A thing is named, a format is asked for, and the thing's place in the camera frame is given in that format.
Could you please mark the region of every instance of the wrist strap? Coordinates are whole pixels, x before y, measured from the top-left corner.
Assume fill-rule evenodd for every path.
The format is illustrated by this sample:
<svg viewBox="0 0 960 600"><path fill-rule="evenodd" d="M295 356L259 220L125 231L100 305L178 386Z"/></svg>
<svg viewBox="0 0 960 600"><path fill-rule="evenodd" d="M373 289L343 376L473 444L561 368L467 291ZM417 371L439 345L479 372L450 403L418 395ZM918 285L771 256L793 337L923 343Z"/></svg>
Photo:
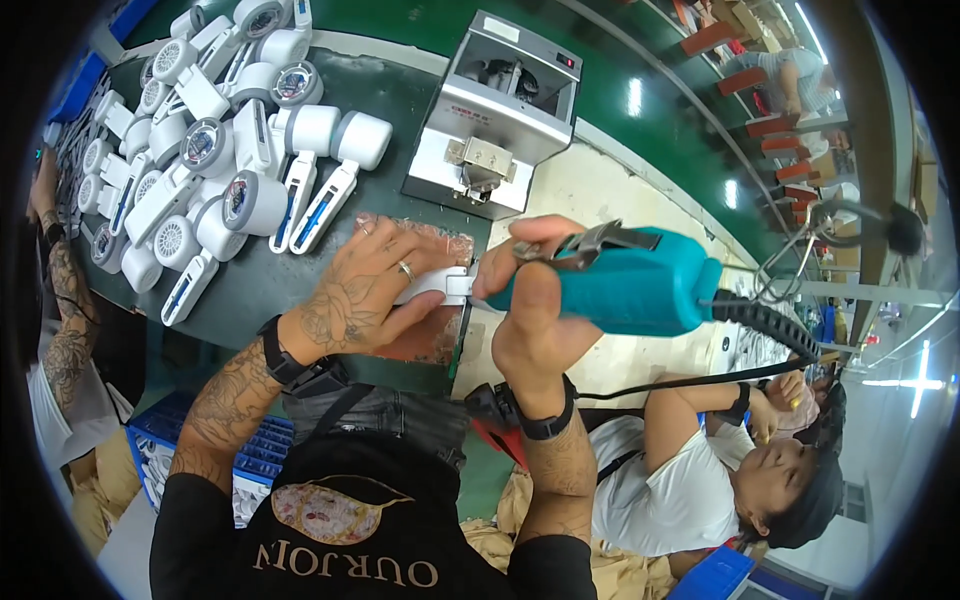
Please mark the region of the wrist strap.
<svg viewBox="0 0 960 600"><path fill-rule="evenodd" d="M720 420L736 427L740 426L743 422L743 416L746 415L750 409L751 389L750 384L744 381L737 382L737 385L740 386L740 396L733 403L733 406L725 411L713 411L713 414L720 418Z"/></svg>
<svg viewBox="0 0 960 600"><path fill-rule="evenodd" d="M523 409L517 411L520 428L524 435L534 442L543 442L556 438L570 424L573 418L574 401L577 397L577 389L573 383L564 375L564 411L558 417L548 417L547 419L529 420L523 415Z"/></svg>

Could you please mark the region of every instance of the ring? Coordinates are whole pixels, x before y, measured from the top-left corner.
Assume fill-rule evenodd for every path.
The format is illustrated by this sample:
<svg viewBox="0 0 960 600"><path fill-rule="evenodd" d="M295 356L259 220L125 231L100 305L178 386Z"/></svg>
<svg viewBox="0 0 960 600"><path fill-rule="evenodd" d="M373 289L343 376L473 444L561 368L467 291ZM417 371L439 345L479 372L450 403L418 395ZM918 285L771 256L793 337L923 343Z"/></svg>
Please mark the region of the ring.
<svg viewBox="0 0 960 600"><path fill-rule="evenodd" d="M407 274L407 278L410 279L410 282L413 283L417 279L417 276L414 275L414 272L411 271L410 265L403 262L402 260L397 263L400 266L400 270Z"/></svg>

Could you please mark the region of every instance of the person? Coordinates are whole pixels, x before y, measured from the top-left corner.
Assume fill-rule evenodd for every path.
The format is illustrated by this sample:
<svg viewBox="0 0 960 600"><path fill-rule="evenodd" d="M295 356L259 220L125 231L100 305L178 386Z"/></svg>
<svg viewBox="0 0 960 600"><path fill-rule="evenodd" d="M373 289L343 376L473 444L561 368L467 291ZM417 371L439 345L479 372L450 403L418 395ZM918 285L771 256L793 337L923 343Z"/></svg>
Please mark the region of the person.
<svg viewBox="0 0 960 600"><path fill-rule="evenodd" d="M742 424L748 408L760 445ZM706 435L698 413L707 413ZM589 434L601 473L621 465L597 485L593 535L650 557L730 539L798 548L819 538L841 500L837 456L792 438L763 444L777 423L767 396L745 383L651 392L642 419L618 417Z"/></svg>
<svg viewBox="0 0 960 600"><path fill-rule="evenodd" d="M44 148L36 178L30 188L27 217L39 221L49 257L46 272L52 298L42 294L37 315L39 338L36 349L24 357L29 367L34 432L40 454L65 506L72 502L60 467L85 455L106 441L120 427L118 410L132 412L122 398L114 398L91 362L100 331L100 315L83 272L78 268L70 242L57 216L55 193L59 182L57 154ZM45 304L50 300L49 309ZM59 319L45 318L56 301ZM25 322L33 319L24 315Z"/></svg>
<svg viewBox="0 0 960 600"><path fill-rule="evenodd" d="M820 427L814 426L827 400L827 391L833 377L826 376L807 385L803 371L791 371L775 379L762 379L756 386L777 411L777 431L772 438L795 438L804 445L816 444Z"/></svg>
<svg viewBox="0 0 960 600"><path fill-rule="evenodd" d="M816 110L805 113L797 122L797 127L802 127L807 119L819 119L820 116L820 113ZM824 132L801 133L799 138L800 143L810 151L810 156L806 159L807 162L813 162L828 153L831 148L846 152L852 146L850 132L840 128Z"/></svg>
<svg viewBox="0 0 960 600"><path fill-rule="evenodd" d="M798 116L820 111L836 101L836 77L833 68L804 48L789 48L777 53L745 52L728 60L724 75L755 66L767 74L761 96L771 112Z"/></svg>
<svg viewBox="0 0 960 600"><path fill-rule="evenodd" d="M820 188L820 197L827 200L848 201L852 203L860 202L860 188L855 183L843 181L834 185L827 185ZM856 221L859 217L849 210L837 210L831 217L834 228L839 228L847 223Z"/></svg>
<svg viewBox="0 0 960 600"><path fill-rule="evenodd" d="M473 295L485 298L516 273L492 357L527 423L534 491L505 575L458 525L467 419L463 404L447 399L353 385L336 399L305 402L314 418L306 411L294 418L299 443L249 526L234 529L234 457L294 372L390 343L444 299L425 292L392 310L414 277L453 259L380 217L336 252L308 300L268 322L194 401L156 520L153 597L405 597L426 588L443 598L595 598L588 542L596 462L563 373L601 331L561 319L556 272L537 262L517 269L512 254L517 240L559 241L579 231L556 216L516 221L513 237L483 255L473 284Z"/></svg>

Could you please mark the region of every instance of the man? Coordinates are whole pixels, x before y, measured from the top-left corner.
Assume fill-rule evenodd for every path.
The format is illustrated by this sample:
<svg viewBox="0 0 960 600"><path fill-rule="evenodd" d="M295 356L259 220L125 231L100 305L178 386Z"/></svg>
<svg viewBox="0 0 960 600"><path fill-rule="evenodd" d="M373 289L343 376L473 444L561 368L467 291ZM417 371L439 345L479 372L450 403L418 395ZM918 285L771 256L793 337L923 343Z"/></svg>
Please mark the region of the man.
<svg viewBox="0 0 960 600"><path fill-rule="evenodd" d="M809 50L745 52L724 65L724 75L729 77L755 66L767 74L761 95L771 112L802 115L836 101L837 82L832 67Z"/></svg>
<svg viewBox="0 0 960 600"><path fill-rule="evenodd" d="M47 272L60 320L46 319L46 307L37 307L43 319L37 352L27 357L33 363L27 387L40 453L60 499L69 505L70 492L57 471L109 438L120 420L110 393L90 362L100 319L57 217L58 180L57 155L46 148L30 189L28 218L39 219L49 246Z"/></svg>
<svg viewBox="0 0 960 600"><path fill-rule="evenodd" d="M154 598L596 597L588 546L596 462L563 373L601 332L560 319L556 272L540 263L517 270L512 252L519 240L578 231L561 217L512 223L513 238L483 256L473 284L473 295L485 298L516 273L492 355L526 421L534 494L507 575L468 546L458 525L462 461L451 446L467 420L451 417L448 400L353 386L338 402L311 403L332 417L318 411L312 422L319 423L290 449L250 525L233 528L233 459L284 385L324 356L392 342L444 299L426 292L393 309L416 276L452 258L381 217L337 251L307 301L268 322L194 401L156 522ZM364 393L339 419L351 403L343 400ZM304 438L305 422L295 419L295 439Z"/></svg>

